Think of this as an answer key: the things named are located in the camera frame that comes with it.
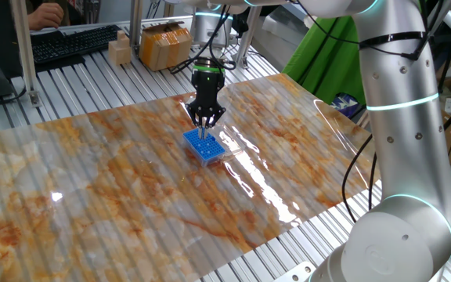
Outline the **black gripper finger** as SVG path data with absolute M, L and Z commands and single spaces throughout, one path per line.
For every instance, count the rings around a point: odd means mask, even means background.
M 192 123 L 198 128 L 198 137 L 200 139 L 204 138 L 204 128 L 202 121 L 201 106 L 198 105 L 197 101 L 194 100 L 191 103 L 186 104 L 186 110 L 192 120 Z
M 206 122 L 204 126 L 204 138 L 207 138 L 208 130 L 213 128 L 222 115 L 226 112 L 226 108 L 222 107 L 220 104 L 216 103 L 211 107 L 206 116 Z

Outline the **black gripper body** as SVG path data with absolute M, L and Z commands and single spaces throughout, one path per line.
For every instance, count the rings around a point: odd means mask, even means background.
M 193 109 L 219 109 L 218 92 L 224 87 L 225 75 L 222 72 L 194 71 L 192 83 L 196 89 Z

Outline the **person's bare hand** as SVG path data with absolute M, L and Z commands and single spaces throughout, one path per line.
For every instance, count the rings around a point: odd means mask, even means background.
M 47 27 L 58 28 L 64 15 L 65 12 L 59 4 L 42 3 L 34 12 L 27 15 L 29 29 L 40 31 Z

